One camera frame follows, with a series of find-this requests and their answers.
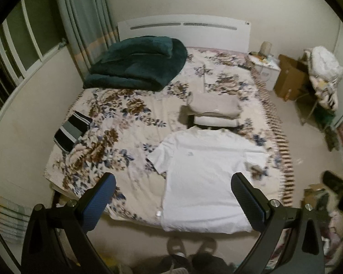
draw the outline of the floral pattern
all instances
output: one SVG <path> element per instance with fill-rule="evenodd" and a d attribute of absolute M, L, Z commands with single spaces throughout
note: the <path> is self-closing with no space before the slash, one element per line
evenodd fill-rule
<path fill-rule="evenodd" d="M 160 225 L 155 214 L 166 174 L 159 175 L 147 155 L 168 134 L 187 128 L 181 108 L 188 93 L 198 90 L 239 96 L 242 112 L 233 131 L 269 153 L 264 170 L 252 170 L 254 185 L 268 198 L 280 198 L 284 164 L 251 72 L 242 67 L 249 67 L 244 54 L 188 48 L 185 67 L 161 92 L 84 90 L 68 116 L 77 110 L 92 117 L 90 130 L 69 154 L 54 146 L 46 178 L 80 197 L 105 172 L 113 173 L 117 189 L 107 206 L 110 216 Z"/>

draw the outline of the white t-shirt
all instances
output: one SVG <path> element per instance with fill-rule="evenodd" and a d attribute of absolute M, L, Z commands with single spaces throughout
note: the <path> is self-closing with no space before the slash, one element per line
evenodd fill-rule
<path fill-rule="evenodd" d="M 264 169 L 268 156 L 263 147 L 225 129 L 192 127 L 168 135 L 148 156 L 158 173 L 167 173 L 163 229 L 251 231 L 231 191 L 231 177 L 241 172 L 252 183 L 250 167 Z"/>

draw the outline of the curtain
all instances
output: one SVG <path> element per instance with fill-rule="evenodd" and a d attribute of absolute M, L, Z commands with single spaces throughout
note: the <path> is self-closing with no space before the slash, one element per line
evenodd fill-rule
<path fill-rule="evenodd" d="M 107 0 L 57 0 L 65 32 L 82 77 L 118 41 Z"/>
<path fill-rule="evenodd" d="M 32 209 L 0 197 L 0 233 L 5 241 L 22 243 Z"/>

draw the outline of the metal screw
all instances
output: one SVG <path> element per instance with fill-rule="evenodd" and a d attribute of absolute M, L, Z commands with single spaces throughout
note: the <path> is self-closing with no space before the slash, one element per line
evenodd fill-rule
<path fill-rule="evenodd" d="M 305 208 L 309 211 L 313 210 L 313 207 L 310 204 L 306 204 Z"/>
<path fill-rule="evenodd" d="M 278 200 L 271 200 L 271 205 L 273 207 L 278 207 L 281 203 Z"/>
<path fill-rule="evenodd" d="M 39 211 L 39 210 L 42 209 L 42 207 L 43 207 L 42 204 L 37 204 L 37 205 L 34 206 L 34 210 L 35 210 L 35 211 Z"/>
<path fill-rule="evenodd" d="M 77 203 L 77 200 L 70 200 L 66 203 L 66 205 L 69 207 L 74 207 Z"/>

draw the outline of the tiled floor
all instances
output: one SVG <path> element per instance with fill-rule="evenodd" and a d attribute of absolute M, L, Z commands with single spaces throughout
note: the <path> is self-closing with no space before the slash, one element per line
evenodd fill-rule
<path fill-rule="evenodd" d="M 293 202 L 298 207 L 304 188 L 320 182 L 321 172 L 342 172 L 341 156 L 338 151 L 327 150 L 324 136 L 317 128 L 310 124 L 300 124 L 294 102 L 284 102 L 274 93 L 271 98 L 277 106 L 283 130 L 290 141 L 296 180 Z M 100 254 L 115 257 L 132 266 L 140 260 L 165 255 L 167 239 L 174 234 L 183 239 L 188 254 L 198 249 L 205 236 L 196 233 L 167 233 L 157 228 L 117 222 L 108 216 L 103 216 L 88 236 Z M 224 258 L 226 262 L 240 263 L 252 248 L 258 234 L 215 234 L 212 237 L 218 241 L 217 256 Z"/>

